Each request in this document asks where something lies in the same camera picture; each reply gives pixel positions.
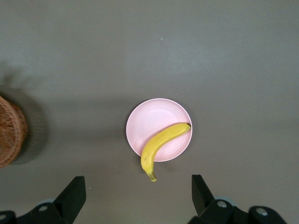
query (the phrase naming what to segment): gray surface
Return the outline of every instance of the gray surface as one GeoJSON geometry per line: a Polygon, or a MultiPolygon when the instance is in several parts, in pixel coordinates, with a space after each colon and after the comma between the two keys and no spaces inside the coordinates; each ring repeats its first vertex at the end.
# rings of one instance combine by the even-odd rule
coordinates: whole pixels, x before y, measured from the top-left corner
{"type": "Polygon", "coordinates": [[[1,90],[21,87],[47,123],[39,154],[0,170],[0,210],[24,214],[84,175],[76,224],[184,224],[202,174],[239,208],[298,223],[297,0],[2,0],[0,64],[1,90]],[[156,183],[124,131],[150,98],[181,103],[194,128],[156,183]]]}

